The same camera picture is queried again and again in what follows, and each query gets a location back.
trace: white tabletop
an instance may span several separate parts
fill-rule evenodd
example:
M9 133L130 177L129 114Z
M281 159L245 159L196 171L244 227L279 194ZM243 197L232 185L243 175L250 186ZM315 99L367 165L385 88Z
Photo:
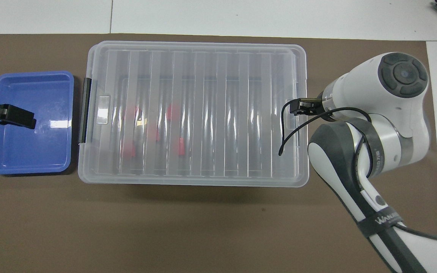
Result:
M437 12L432 8L433 2L0 0L0 33L159 33L427 41L437 132Z

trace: blue tray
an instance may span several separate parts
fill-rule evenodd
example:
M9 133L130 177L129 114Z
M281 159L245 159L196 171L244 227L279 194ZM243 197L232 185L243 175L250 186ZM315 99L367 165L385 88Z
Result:
M73 76L67 71L0 76L0 104L35 113L34 130L0 125L0 174L57 173L71 161Z

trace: transparent plastic container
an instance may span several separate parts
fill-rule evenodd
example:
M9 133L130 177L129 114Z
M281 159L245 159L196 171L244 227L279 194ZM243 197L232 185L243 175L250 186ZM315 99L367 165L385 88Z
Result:
M298 45L104 41L89 52L87 77L87 183L300 187L309 178L306 130L277 154L282 106L307 95ZM287 131L305 121L285 117Z

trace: white robotic arm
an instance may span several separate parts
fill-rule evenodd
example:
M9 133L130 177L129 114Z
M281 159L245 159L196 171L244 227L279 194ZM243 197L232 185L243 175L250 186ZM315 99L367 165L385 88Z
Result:
M427 153L430 137L422 104L427 86L426 69L416 58L391 52L341 76L318 99L298 99L290 106L293 114L344 107L368 114L370 121L357 111L331 113L328 120L335 122L314 132L308 155L392 272L437 273L437 236L407 228L368 180Z

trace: brown table surface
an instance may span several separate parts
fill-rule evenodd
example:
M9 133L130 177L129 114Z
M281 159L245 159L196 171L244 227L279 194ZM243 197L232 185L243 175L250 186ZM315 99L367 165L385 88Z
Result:
M0 35L0 75L70 71L80 105L87 53L103 40L298 44L307 52L310 97L384 52L428 64L417 41ZM427 157L373 183L408 226L437 234L431 90L425 110L433 135ZM76 160L65 175L0 176L0 272L388 272L312 169L302 188L91 185L80 181Z

